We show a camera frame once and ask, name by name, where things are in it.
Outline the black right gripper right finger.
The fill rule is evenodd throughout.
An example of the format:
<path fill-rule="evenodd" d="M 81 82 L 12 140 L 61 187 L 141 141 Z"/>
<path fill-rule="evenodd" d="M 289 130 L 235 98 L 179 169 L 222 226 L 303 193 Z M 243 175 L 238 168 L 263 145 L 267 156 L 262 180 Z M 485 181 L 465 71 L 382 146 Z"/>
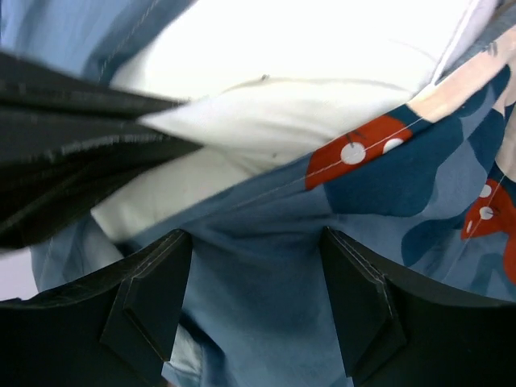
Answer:
<path fill-rule="evenodd" d="M 332 229 L 320 254 L 354 385 L 514 385 L 513 302 L 434 281 Z"/>

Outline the white pillow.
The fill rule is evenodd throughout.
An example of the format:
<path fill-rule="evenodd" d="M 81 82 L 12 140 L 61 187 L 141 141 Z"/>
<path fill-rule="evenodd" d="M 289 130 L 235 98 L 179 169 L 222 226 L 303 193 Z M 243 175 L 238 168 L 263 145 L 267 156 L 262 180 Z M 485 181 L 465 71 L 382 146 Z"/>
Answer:
<path fill-rule="evenodd" d="M 114 75 L 185 100 L 143 118 L 202 148 L 94 208 L 120 242 L 304 156 L 437 81 L 496 1 L 197 1 Z"/>

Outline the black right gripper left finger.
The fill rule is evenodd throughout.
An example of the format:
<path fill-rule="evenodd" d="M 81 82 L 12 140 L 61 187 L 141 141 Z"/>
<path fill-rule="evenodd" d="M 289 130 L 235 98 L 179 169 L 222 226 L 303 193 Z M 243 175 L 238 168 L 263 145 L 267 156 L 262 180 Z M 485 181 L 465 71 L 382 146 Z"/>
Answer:
<path fill-rule="evenodd" d="M 4 301 L 2 385 L 160 385 L 191 255 L 191 238 L 173 231 L 85 277 Z"/>

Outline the blue cartoon pillowcase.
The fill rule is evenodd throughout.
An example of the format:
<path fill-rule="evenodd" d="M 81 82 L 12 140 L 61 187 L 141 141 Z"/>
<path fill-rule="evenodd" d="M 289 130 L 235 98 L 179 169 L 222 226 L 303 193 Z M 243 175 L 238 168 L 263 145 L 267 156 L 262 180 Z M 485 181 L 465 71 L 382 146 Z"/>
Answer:
<path fill-rule="evenodd" d="M 4 386 L 512 386 L 512 1 L 4 1 Z"/>

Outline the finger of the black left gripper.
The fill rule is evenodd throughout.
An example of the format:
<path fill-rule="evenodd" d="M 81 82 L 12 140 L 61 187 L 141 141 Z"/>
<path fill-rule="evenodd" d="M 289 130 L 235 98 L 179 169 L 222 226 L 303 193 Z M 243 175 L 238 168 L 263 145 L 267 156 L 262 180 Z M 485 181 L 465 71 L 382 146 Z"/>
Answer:
<path fill-rule="evenodd" d="M 44 242 L 139 174 L 198 150 L 145 127 L 178 102 L 1 55 L 1 249 Z"/>

